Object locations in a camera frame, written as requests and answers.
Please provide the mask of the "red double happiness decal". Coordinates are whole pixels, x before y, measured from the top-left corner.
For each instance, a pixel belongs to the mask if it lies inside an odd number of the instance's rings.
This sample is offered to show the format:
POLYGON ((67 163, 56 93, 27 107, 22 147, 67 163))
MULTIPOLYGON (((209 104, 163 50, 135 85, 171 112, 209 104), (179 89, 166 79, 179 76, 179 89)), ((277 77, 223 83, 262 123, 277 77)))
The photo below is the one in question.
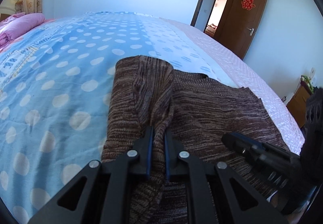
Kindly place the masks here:
POLYGON ((242 9, 252 10, 253 8, 256 7, 256 5, 254 4, 254 1, 255 0, 242 0, 241 1, 242 9))

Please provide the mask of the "brown knitted sun-pattern sweater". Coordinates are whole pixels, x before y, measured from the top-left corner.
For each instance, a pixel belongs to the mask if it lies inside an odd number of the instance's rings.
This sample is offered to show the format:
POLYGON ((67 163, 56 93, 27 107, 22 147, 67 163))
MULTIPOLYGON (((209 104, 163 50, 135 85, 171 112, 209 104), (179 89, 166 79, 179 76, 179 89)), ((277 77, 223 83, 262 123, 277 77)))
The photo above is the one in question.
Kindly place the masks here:
POLYGON ((131 198, 130 223, 187 222, 185 187, 166 182, 166 129, 190 154, 210 163, 227 162, 261 195, 273 193, 221 141, 225 133, 238 132, 286 148, 261 99, 249 88, 232 88, 206 74, 175 70, 158 58, 123 58, 115 66, 102 161, 112 161, 130 150, 147 126, 155 129, 152 174, 131 198))

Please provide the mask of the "brown wooden door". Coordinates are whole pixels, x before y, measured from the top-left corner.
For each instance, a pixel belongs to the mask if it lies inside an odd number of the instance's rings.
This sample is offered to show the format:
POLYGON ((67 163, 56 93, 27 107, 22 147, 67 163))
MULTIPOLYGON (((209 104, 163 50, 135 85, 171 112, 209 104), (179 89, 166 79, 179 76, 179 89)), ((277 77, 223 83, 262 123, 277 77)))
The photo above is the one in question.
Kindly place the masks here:
POLYGON ((214 39, 243 59, 261 21, 267 0, 255 0, 255 8, 242 9, 242 0, 227 0, 214 39), (249 36, 248 28, 254 28, 249 36))

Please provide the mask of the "green item on dresser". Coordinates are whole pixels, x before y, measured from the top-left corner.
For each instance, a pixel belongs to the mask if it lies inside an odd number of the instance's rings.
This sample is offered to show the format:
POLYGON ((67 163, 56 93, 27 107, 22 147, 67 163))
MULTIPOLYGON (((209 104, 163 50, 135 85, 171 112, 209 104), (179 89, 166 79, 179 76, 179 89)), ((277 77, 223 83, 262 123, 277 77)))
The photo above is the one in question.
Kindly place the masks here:
POLYGON ((313 86, 306 75, 301 75, 301 81, 303 81, 309 88, 313 86))

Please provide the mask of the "brown wooden dresser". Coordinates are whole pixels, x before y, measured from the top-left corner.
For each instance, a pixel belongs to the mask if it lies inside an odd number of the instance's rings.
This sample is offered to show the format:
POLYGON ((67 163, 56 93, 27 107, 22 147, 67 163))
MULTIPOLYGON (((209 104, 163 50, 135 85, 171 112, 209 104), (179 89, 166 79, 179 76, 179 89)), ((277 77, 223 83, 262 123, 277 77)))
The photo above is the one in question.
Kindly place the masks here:
POLYGON ((305 81, 300 81, 296 92, 286 105, 299 128, 302 128, 305 124, 306 103, 310 96, 311 91, 308 85, 305 81))

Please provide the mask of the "blue pink patterned bed sheet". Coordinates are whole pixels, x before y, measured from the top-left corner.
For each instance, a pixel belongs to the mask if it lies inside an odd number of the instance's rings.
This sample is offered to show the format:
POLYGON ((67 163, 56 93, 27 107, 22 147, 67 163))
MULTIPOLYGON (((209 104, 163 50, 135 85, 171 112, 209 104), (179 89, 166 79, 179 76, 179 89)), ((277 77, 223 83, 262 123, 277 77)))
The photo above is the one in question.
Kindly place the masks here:
POLYGON ((280 97, 200 30, 130 12, 48 21, 1 49, 1 199, 18 223, 100 159, 115 64, 136 55, 249 88, 289 149, 300 152, 303 134, 280 97))

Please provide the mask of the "folded pink blanket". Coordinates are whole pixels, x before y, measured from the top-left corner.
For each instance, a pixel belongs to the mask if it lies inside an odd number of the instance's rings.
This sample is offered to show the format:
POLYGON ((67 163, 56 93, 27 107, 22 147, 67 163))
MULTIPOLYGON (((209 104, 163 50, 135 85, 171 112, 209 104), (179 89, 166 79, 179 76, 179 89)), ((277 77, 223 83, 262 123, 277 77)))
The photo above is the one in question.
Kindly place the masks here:
POLYGON ((19 38, 31 29, 44 23, 45 16, 42 13, 11 15, 1 21, 1 48, 19 38))

